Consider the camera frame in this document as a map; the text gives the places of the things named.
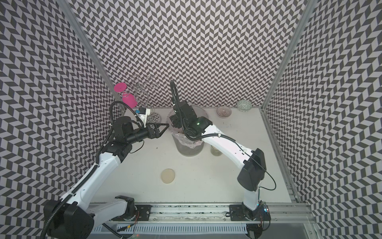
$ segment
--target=plastic lid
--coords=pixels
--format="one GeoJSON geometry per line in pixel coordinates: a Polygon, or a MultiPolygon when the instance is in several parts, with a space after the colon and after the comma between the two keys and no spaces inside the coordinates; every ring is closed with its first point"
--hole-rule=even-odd
{"type": "Polygon", "coordinates": [[[175,172],[174,172],[174,170],[172,170],[172,169],[165,169],[165,170],[163,170],[162,173],[160,174],[160,179],[162,179],[162,181],[165,184],[171,183],[175,179],[175,172]]]}

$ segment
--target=black and white wallpaper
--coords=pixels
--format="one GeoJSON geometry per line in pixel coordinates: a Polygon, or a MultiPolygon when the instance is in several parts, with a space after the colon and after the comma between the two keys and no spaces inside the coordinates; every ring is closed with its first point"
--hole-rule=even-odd
{"type": "Polygon", "coordinates": [[[266,109],[325,238],[382,238],[381,9],[319,1],[266,109]]]}
{"type": "Polygon", "coordinates": [[[0,2],[0,79],[0,234],[27,238],[92,165],[113,99],[53,0],[0,2]]]}
{"type": "Polygon", "coordinates": [[[307,0],[69,0],[115,83],[154,76],[150,105],[260,106],[307,0]]]}

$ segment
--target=white table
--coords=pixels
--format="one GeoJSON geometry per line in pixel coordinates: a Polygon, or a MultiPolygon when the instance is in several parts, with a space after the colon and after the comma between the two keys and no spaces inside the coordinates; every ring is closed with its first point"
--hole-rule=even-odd
{"type": "MultiPolygon", "coordinates": [[[[274,155],[260,111],[249,112],[232,109],[232,115],[221,119],[216,109],[206,109],[209,119],[226,135],[240,144],[255,150],[260,148],[265,155],[267,171],[277,183],[274,191],[262,189],[261,200],[266,202],[290,203],[290,197],[274,155]]],[[[170,109],[156,109],[162,122],[170,109]]],[[[133,145],[133,151],[141,143],[133,145]]],[[[161,138],[146,139],[141,150],[129,154],[123,163],[102,184],[92,202],[108,202],[115,196],[133,197],[136,202],[242,202],[243,187],[238,183],[240,170],[225,155],[213,156],[210,145],[194,157],[181,155],[173,137],[166,131],[161,138]],[[165,184],[160,179],[164,169],[175,171],[175,179],[165,184]]],[[[262,186],[273,188],[272,179],[266,174],[262,186]]]]}

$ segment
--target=wire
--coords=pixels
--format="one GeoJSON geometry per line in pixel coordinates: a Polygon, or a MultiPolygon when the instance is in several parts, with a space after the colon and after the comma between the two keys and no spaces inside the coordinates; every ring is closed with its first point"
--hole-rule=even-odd
{"type": "Polygon", "coordinates": [[[269,212],[269,208],[268,208],[268,205],[267,205],[267,211],[268,211],[268,214],[269,214],[269,224],[268,224],[268,227],[266,229],[263,229],[263,231],[266,231],[268,230],[268,228],[270,227],[270,212],[269,212]]]}
{"type": "Polygon", "coordinates": [[[141,120],[141,118],[137,115],[137,113],[135,111],[133,111],[133,109],[131,109],[130,106],[128,106],[125,102],[123,101],[114,101],[110,107],[109,107],[109,117],[110,117],[110,123],[113,125],[115,119],[114,119],[114,105],[116,104],[121,104],[123,106],[125,106],[127,109],[129,109],[134,115],[135,117],[137,118],[137,121],[139,121],[139,123],[141,124],[141,126],[139,127],[140,129],[143,128],[144,124],[141,120]]]}
{"type": "MultiPolygon", "coordinates": [[[[239,147],[239,149],[243,152],[243,153],[245,153],[248,157],[250,157],[251,158],[251,156],[249,156],[249,154],[247,154],[246,152],[244,152],[244,150],[240,147],[240,145],[238,145],[238,143],[237,142],[234,142],[238,147],[239,147]]],[[[276,182],[275,182],[275,180],[273,179],[273,177],[256,161],[256,160],[254,160],[260,167],[261,167],[261,169],[262,170],[264,170],[264,172],[266,172],[269,176],[270,176],[270,178],[273,180],[273,183],[275,184],[275,187],[273,188],[273,189],[267,189],[266,187],[259,187],[259,188],[263,188],[263,189],[266,189],[266,190],[269,190],[269,191],[273,191],[273,190],[275,190],[276,189],[276,182]]]]}
{"type": "Polygon", "coordinates": [[[120,229],[117,230],[117,232],[124,231],[124,230],[129,229],[130,227],[134,226],[137,223],[138,216],[139,216],[139,211],[138,211],[138,215],[135,214],[135,222],[133,224],[121,227],[120,229]]]}
{"type": "Polygon", "coordinates": [[[111,227],[109,227],[106,223],[103,223],[102,225],[103,225],[106,229],[108,229],[109,231],[111,231],[114,235],[116,235],[117,237],[119,237],[120,239],[128,239],[129,237],[132,236],[132,234],[131,234],[131,235],[129,235],[128,237],[125,237],[125,236],[119,234],[118,232],[114,231],[114,230],[113,230],[111,227]]]}
{"type": "Polygon", "coordinates": [[[143,141],[142,146],[141,146],[139,149],[137,149],[136,151],[140,150],[140,149],[143,147],[143,145],[144,145],[144,140],[142,140],[142,141],[143,141]]]}
{"type": "Polygon", "coordinates": [[[137,217],[135,218],[135,222],[134,222],[133,225],[135,225],[135,224],[137,223],[137,221],[138,221],[138,217],[139,217],[139,211],[138,211],[138,215],[137,215],[137,217]]]}
{"type": "Polygon", "coordinates": [[[63,207],[66,202],[72,197],[71,194],[69,194],[64,200],[60,202],[60,204],[55,208],[55,210],[50,214],[49,218],[45,221],[44,227],[41,231],[40,239],[44,239],[46,233],[48,232],[49,225],[51,224],[54,216],[57,214],[57,212],[63,207]]]}

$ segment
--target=trash bin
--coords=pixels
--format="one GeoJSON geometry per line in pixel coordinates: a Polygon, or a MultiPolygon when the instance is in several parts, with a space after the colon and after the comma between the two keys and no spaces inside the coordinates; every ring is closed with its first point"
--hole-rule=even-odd
{"type": "MultiPolygon", "coordinates": [[[[193,104],[191,106],[194,109],[196,116],[198,117],[204,116],[208,119],[208,114],[202,107],[196,106],[193,104]]],[[[170,124],[170,127],[168,128],[168,130],[170,130],[172,134],[176,148],[178,149],[179,153],[181,153],[184,156],[192,157],[197,155],[198,153],[202,151],[204,142],[201,140],[197,140],[197,141],[189,140],[183,134],[183,130],[181,128],[172,127],[170,116],[174,114],[175,112],[172,109],[167,116],[167,123],[170,124]]]]}

